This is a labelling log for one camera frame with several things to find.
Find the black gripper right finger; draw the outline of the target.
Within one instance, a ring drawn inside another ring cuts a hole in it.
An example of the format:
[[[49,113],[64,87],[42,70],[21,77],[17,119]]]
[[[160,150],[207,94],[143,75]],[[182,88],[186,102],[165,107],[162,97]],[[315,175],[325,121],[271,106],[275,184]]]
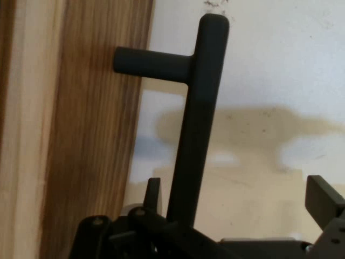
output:
[[[310,175],[305,207],[322,230],[307,258],[344,258],[344,198],[323,177]]]

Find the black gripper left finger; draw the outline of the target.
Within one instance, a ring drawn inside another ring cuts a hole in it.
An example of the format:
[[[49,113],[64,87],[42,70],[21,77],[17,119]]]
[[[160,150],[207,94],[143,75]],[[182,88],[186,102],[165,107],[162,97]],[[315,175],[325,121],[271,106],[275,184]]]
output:
[[[142,206],[112,221],[82,220],[70,258],[223,258],[224,250],[196,230],[157,213],[160,179],[150,179]]]

